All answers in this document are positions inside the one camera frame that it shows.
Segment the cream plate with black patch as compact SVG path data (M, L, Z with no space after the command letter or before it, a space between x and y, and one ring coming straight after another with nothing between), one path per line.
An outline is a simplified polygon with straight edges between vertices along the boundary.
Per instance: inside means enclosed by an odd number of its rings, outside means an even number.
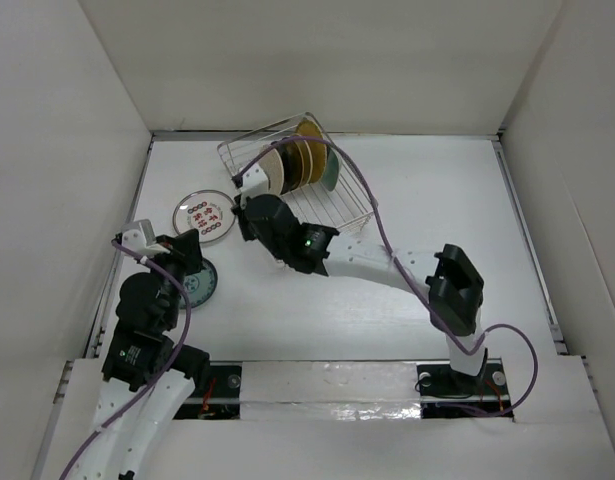
M258 161L258 165L267 175L269 192L280 196L285 182L285 173L279 151L272 148Z

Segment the cream plate with brown flowers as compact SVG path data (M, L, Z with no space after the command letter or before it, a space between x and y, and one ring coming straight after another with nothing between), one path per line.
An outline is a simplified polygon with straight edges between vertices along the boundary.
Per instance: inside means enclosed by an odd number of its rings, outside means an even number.
M311 150L310 150L310 147L307 141L298 140L296 144L299 148L299 152L301 155L301 162L302 162L302 174L301 174L301 180L300 180L299 186L303 187L310 183L312 171L313 171L313 159L312 159Z

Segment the yellow brown patterned plate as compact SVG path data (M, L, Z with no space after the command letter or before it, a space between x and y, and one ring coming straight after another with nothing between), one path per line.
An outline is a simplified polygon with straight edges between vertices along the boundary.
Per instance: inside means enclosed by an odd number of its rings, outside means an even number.
M303 140L292 141L288 147L290 159L290 190L296 190L304 185L307 173L307 150Z

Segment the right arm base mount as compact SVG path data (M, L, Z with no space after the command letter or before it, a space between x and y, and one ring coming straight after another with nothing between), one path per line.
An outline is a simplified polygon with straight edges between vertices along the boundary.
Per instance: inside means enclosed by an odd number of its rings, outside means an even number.
M423 419L458 419L478 415L477 410L497 413L511 407L506 375L500 359L489 360L484 377L475 384L460 383L447 362L416 366Z

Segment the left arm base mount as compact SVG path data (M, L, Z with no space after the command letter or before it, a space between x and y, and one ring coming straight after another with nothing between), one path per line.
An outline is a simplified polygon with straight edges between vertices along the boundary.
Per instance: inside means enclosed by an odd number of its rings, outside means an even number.
M212 363L205 383L179 407L175 420L240 418L241 363Z

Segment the blue green patterned plate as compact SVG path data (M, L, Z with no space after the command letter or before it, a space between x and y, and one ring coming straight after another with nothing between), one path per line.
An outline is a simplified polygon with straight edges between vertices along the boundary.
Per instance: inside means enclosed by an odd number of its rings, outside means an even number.
M185 276L183 286L190 300L191 309L199 308L213 296L217 289L216 267L210 260L204 259L199 272Z

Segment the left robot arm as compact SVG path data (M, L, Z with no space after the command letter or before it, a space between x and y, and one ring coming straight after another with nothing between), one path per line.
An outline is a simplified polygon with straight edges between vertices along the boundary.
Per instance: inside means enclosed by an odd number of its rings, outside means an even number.
M139 221L112 245L144 269L119 289L91 432L63 479L140 478L184 401L209 387L209 354L167 335L179 322L191 323L183 282L203 268L198 231L156 236Z

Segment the light green rectangular tray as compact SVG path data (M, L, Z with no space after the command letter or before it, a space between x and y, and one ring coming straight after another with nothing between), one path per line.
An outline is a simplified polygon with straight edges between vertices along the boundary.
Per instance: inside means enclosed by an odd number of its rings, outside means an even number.
M338 155L334 149L328 147L326 165L320 180L323 188L328 192L334 191L338 183L339 175L340 161Z

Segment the bamboo pattern round plate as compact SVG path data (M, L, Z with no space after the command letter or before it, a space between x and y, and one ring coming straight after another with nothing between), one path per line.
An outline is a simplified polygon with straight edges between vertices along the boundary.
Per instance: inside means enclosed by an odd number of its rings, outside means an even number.
M302 119L299 122L298 126L296 127L295 133L298 136L302 137L323 139L322 132L320 128L316 125L316 123L306 118ZM312 140L305 141L308 142L313 159L313 171L309 183L313 184L320 181L323 175L327 159L327 148L323 143L320 142L315 142Z

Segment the glossy black plate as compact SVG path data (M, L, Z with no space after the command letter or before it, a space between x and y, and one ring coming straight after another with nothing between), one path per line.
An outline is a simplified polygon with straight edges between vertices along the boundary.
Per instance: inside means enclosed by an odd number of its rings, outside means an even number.
M288 147L290 143L276 146L276 150L278 150L279 153L281 154L282 162L284 165L285 182L284 182L282 194L286 194L291 191L290 190L291 167L290 167L290 159L289 159L289 151L288 151Z

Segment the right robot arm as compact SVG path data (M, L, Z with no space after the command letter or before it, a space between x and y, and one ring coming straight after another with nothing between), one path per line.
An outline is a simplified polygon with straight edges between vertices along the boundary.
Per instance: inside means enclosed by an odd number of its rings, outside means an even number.
M257 241L272 257L296 272L348 277L413 294L429 312L431 324L445 335L449 381L460 395L485 381L488 360L480 326L484 280L465 252L446 244L439 252L418 254L372 243L325 225L298 220L279 197L235 197L243 239Z

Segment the white plate with red characters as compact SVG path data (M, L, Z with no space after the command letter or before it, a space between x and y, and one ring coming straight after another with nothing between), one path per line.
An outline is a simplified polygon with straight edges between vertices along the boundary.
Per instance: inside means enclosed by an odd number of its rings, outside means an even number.
M185 196L175 207L172 224L177 234L197 230L201 244L225 237L235 224L235 203L226 193L206 189Z

